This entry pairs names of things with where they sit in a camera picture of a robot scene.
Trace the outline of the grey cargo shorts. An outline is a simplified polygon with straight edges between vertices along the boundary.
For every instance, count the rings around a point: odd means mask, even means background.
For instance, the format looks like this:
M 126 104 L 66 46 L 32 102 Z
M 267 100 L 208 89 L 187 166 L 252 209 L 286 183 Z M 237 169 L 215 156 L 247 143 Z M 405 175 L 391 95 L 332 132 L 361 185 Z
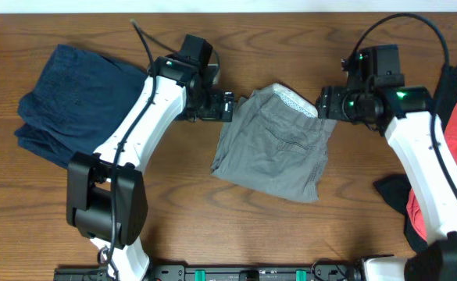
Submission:
M 241 97 L 223 125 L 212 175 L 290 201 L 314 202 L 336 121 L 282 84 Z

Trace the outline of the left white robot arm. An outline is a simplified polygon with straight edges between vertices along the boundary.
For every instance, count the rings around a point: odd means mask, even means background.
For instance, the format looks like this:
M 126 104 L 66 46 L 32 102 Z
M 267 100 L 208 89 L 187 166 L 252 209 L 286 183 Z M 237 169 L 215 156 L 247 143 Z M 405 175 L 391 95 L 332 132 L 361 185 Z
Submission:
M 67 169 L 66 220 L 98 248 L 98 267 L 56 269 L 56 280 L 144 280 L 150 259 L 140 233 L 148 213 L 143 175 L 175 120 L 229 122 L 234 94 L 214 86 L 220 64 L 179 55 L 150 66 L 139 99 L 92 154 Z

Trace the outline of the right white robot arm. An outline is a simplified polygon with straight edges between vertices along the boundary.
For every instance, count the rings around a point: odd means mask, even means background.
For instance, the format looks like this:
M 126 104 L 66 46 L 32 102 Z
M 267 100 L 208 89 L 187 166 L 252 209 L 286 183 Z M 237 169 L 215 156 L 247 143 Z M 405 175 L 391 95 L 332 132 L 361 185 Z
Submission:
M 457 165 L 440 119 L 430 113 L 434 103 L 428 90 L 325 87 L 316 104 L 321 119 L 377 125 L 402 163 L 423 213 L 427 249 L 413 258 L 364 259 L 361 279 L 457 280 Z

